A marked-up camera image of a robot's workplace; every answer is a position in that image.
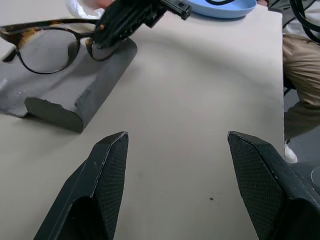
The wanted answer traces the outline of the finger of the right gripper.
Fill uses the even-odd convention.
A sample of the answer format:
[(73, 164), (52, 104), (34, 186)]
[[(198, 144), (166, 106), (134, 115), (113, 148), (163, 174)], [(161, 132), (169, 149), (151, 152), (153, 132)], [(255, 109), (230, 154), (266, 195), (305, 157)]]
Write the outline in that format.
[(128, 38), (142, 24), (153, 27), (165, 12), (160, 0), (115, 0), (104, 11), (104, 46)]
[(105, 49), (131, 36), (139, 27), (140, 4), (135, 0), (115, 0), (109, 5), (94, 31), (94, 43)]

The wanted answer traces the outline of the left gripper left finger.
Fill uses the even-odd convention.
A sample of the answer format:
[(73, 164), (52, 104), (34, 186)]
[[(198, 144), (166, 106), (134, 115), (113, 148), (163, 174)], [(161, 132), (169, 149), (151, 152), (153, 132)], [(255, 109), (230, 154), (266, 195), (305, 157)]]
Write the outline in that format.
[(33, 240), (113, 240), (128, 146), (126, 131), (97, 142), (65, 181)]

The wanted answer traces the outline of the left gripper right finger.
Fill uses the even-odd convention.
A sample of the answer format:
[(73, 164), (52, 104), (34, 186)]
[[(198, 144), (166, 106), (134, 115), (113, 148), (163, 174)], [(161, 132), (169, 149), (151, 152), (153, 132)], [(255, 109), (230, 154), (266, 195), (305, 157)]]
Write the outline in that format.
[(320, 240), (320, 161), (287, 163), (256, 136), (227, 136), (240, 195), (259, 240)]

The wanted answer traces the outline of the tortoise frame clear glasses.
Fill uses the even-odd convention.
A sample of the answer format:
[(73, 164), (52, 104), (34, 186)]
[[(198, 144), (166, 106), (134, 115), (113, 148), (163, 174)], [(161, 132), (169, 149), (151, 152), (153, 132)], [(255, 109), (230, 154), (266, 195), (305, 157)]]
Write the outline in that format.
[(80, 32), (82, 24), (95, 26), (96, 23), (96, 19), (65, 18), (0, 26), (0, 38), (13, 45), (2, 62), (11, 63), (19, 58), (32, 73), (55, 74), (74, 62), (81, 40), (85, 40), (86, 50), (94, 61), (105, 61), (117, 51), (120, 43), (107, 48), (97, 44), (93, 37), (101, 33), (103, 27)]

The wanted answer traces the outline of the crumpled white tissue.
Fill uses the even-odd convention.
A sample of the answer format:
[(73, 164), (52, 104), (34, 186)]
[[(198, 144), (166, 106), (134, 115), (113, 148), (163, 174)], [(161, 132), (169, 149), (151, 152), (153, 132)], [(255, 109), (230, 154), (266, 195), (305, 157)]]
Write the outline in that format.
[(69, 13), (77, 19), (98, 20), (104, 14), (104, 9), (97, 5), (97, 0), (64, 0)]

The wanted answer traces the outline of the white shoe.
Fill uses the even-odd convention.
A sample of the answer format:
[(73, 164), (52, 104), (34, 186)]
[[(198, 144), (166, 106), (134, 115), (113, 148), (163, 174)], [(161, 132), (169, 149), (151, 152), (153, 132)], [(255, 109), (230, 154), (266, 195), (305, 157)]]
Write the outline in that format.
[(287, 142), (284, 143), (284, 159), (289, 164), (296, 164), (298, 162), (297, 155), (290, 148)]

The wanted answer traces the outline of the blue plate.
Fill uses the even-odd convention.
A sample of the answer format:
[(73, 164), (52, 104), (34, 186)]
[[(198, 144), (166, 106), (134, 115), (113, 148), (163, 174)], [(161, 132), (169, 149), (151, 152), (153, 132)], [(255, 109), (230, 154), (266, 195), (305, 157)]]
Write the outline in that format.
[(239, 19), (249, 14), (257, 0), (184, 0), (199, 15), (218, 19)]

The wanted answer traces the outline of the open grey glasses case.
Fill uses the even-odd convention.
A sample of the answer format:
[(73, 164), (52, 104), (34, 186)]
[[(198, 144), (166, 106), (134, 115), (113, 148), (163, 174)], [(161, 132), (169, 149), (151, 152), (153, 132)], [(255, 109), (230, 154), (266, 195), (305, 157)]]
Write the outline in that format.
[(98, 62), (67, 32), (37, 34), (11, 62), (0, 59), (0, 113), (81, 133), (137, 53), (130, 39)]

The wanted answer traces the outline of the khaki trousers of person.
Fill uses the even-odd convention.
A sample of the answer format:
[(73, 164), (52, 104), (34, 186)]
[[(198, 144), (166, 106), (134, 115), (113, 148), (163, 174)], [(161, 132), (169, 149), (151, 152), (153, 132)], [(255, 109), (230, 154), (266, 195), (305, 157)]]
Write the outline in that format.
[(305, 134), (320, 125), (320, 45), (284, 35), (283, 72), (297, 91), (299, 102), (284, 113), (284, 140)]

